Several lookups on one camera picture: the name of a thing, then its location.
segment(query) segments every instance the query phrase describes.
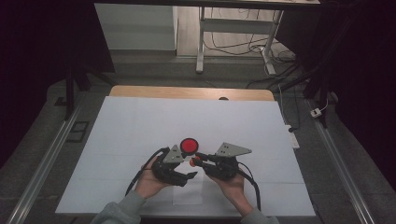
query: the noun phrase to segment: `red button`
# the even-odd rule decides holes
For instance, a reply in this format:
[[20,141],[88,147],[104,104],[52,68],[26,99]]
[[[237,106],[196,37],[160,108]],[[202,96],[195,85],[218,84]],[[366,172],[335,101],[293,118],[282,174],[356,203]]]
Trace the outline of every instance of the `red button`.
[[192,155],[198,150],[198,142],[193,138],[186,138],[181,141],[180,149],[182,152]]

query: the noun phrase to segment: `metal rod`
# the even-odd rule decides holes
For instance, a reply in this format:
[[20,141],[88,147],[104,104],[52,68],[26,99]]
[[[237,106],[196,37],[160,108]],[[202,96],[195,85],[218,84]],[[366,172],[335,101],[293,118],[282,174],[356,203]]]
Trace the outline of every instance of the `metal rod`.
[[74,121],[76,120],[79,111],[82,108],[82,105],[85,100],[85,96],[87,93],[81,92],[78,95],[76,101],[76,109],[71,114],[69,120],[65,120],[53,139],[52,143],[49,146],[46,154],[38,165],[35,173],[33,174],[32,179],[24,190],[20,200],[14,208],[14,211],[11,213],[7,224],[16,224],[23,223],[29,214],[30,209],[32,208],[33,203],[35,202],[35,198],[38,195],[38,192],[41,190],[48,174],[50,173],[50,169],[52,168],[53,163],[58,157],[59,152],[61,151],[62,146],[64,145],[64,141],[68,133],[70,132]]
[[277,27],[279,26],[280,17],[282,15],[282,12],[283,11],[279,11],[279,10],[275,11],[275,18],[274,18],[273,26],[271,27],[271,31],[270,31],[270,34],[268,35],[267,43],[265,44],[265,50],[264,50],[264,55],[265,56],[269,55],[269,52],[270,52],[270,49],[271,49],[271,45],[272,45],[272,43],[274,41],[274,38],[275,38]]
[[201,8],[201,17],[199,21],[199,43],[197,54],[197,65],[195,72],[201,74],[204,72],[204,26],[205,26],[205,8]]
[[[314,109],[311,100],[305,100],[306,105],[309,110]],[[332,136],[330,135],[327,129],[324,129],[320,124],[318,119],[315,119],[315,125],[318,129],[319,135],[323,140],[327,151],[329,152],[330,158],[332,159],[332,163],[334,164],[334,168],[340,176],[341,181],[344,184],[347,194],[349,195],[353,206],[355,207],[356,213],[363,224],[375,224],[373,216],[370,213],[370,210],[367,206],[366,201],[364,201],[361,196],[361,192],[355,184],[350,172],[347,169],[347,166],[337,148],[334,141],[332,140]]]

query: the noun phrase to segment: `electrical outlet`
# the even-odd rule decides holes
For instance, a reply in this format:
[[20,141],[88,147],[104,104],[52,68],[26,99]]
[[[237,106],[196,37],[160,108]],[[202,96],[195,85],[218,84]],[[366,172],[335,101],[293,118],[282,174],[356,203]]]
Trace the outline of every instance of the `electrical outlet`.
[[320,112],[319,108],[316,108],[316,109],[314,109],[314,110],[311,110],[311,116],[312,116],[313,118],[317,118],[317,117],[319,117],[320,115],[321,115],[321,112]]

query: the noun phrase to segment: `white table surface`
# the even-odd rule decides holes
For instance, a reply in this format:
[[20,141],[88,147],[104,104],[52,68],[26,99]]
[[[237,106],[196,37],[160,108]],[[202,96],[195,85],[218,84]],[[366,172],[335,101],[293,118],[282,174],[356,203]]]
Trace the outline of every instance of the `white table surface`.
[[[314,216],[277,102],[156,99],[108,96],[99,112],[56,213],[95,214],[119,202],[141,165],[161,147],[187,137],[214,154],[223,142],[247,147],[237,157],[258,183],[266,216]],[[184,187],[148,199],[141,214],[154,217],[239,217],[219,187],[200,172]],[[246,181],[245,192],[256,196]]]

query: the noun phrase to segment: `gray sleeve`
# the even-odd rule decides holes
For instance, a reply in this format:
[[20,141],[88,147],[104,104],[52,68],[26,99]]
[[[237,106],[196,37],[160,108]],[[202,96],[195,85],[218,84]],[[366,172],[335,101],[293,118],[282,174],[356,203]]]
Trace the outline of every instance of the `gray sleeve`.
[[131,192],[119,203],[108,203],[106,207],[93,219],[91,224],[121,224],[140,223],[140,208],[146,199],[131,190]]
[[242,224],[279,224],[276,217],[265,217],[259,209],[254,210],[242,218]]

